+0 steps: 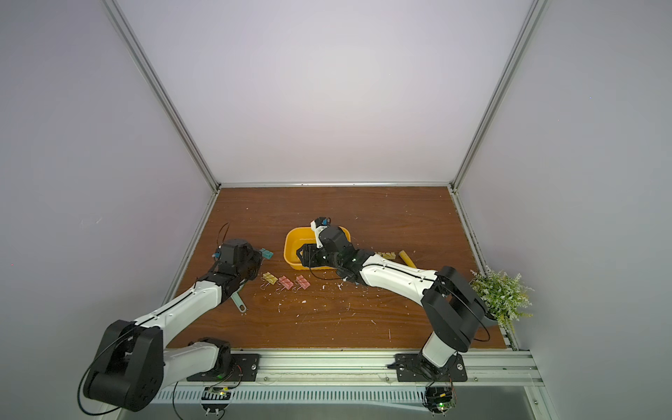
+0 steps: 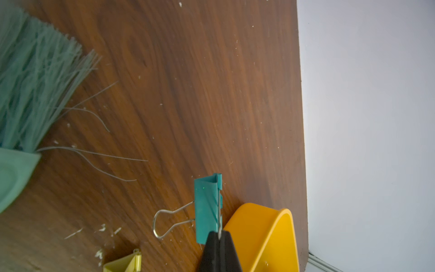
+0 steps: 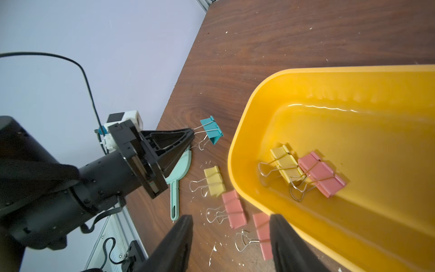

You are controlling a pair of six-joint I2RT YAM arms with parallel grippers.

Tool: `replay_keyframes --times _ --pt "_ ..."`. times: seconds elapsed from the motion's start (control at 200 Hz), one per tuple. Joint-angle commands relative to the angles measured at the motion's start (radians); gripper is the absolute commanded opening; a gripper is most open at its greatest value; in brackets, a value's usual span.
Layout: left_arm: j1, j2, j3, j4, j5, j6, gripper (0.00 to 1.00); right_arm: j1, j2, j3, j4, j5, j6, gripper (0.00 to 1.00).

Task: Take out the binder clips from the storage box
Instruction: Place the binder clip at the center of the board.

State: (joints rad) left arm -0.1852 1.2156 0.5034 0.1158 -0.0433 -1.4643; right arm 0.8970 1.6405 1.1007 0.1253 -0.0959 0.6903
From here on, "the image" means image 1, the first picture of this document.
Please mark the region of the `teal binder clip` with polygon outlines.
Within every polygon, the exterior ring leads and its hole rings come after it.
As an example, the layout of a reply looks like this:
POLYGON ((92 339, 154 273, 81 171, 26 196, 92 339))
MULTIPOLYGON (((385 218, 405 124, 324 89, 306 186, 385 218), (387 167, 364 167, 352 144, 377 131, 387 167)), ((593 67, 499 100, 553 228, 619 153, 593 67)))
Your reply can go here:
POLYGON ((261 253, 262 253, 262 257, 263 257, 264 259, 266 259, 266 260, 271 260, 271 258, 272 258, 273 255, 274 255, 273 252, 271 252, 271 251, 269 251, 269 250, 266 250, 265 248, 262 248, 262 249, 261 249, 261 253))

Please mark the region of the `yellow plastic storage box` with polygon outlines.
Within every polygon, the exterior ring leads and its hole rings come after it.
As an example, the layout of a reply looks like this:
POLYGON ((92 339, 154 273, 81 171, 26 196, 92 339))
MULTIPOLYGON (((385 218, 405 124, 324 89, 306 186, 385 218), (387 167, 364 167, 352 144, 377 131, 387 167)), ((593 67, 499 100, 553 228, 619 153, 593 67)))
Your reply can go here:
POLYGON ((327 227, 320 233, 322 248, 317 248, 315 236, 310 227, 297 227, 292 229, 285 238, 285 248, 283 249, 283 258, 289 266, 297 271, 327 270, 333 271, 335 257, 330 253, 331 249, 322 240, 333 239, 336 243, 336 250, 340 252, 347 245, 351 245, 351 236, 344 227, 327 227))

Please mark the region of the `pink binder clip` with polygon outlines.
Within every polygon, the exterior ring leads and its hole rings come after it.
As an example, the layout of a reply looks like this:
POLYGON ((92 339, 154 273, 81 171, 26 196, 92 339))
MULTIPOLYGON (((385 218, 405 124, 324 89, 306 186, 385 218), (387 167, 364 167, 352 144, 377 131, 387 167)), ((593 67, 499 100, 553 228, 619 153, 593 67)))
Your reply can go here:
POLYGON ((287 291, 292 291, 294 288, 294 283, 290 278, 287 278, 286 276, 282 276, 281 278, 278 278, 278 288, 276 289, 276 293, 279 292, 287 292, 287 291))
POLYGON ((306 290, 311 286, 310 282, 304 276, 297 276, 295 278, 294 285, 295 286, 292 288, 294 292, 299 290, 306 290))

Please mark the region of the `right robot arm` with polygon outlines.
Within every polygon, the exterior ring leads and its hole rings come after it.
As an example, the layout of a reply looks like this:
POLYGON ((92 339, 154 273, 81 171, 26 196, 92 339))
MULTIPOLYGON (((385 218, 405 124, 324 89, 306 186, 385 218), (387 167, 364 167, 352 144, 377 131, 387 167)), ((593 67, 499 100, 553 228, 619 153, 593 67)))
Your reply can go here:
POLYGON ((355 248, 340 227, 313 224, 311 231, 315 239, 295 251, 303 267, 334 269, 345 281, 393 292, 423 308, 432 326, 418 356, 426 366, 451 366, 486 326, 487 304, 453 267, 439 271, 412 268, 374 251, 355 248))

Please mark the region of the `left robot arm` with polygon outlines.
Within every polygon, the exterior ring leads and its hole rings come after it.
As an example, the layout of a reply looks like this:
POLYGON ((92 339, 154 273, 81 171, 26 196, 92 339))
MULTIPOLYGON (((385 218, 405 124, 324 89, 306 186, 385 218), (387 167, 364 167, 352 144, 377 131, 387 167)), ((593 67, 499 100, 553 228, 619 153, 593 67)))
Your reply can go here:
POLYGON ((191 376, 228 379, 236 372, 231 346, 222 339, 168 348, 195 320, 256 279, 264 257, 247 241, 234 239, 217 247, 213 261, 178 297, 135 320, 117 320, 107 327, 78 384, 77 404, 89 399, 108 404, 112 411, 138 412, 160 390, 191 376))

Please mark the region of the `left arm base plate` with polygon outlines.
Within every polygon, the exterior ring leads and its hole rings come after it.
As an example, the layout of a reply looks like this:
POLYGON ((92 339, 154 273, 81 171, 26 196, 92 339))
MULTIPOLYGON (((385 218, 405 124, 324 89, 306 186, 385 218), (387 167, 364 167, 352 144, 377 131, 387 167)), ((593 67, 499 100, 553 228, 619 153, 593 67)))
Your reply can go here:
POLYGON ((196 374, 195 378, 203 382, 234 382, 253 383, 257 379, 260 368, 261 355, 259 353, 234 353, 225 367, 211 369, 208 372, 196 374))

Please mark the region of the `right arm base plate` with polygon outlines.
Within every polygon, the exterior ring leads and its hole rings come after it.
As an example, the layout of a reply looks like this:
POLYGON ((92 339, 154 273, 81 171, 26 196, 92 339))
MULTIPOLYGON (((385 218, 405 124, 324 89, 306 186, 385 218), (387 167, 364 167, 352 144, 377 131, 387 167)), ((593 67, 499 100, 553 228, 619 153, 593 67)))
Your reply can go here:
POLYGON ((437 367, 421 353, 398 353, 395 361, 387 366, 395 371, 400 383, 450 382, 465 383, 468 380, 467 368, 460 353, 450 355, 446 364, 437 367))

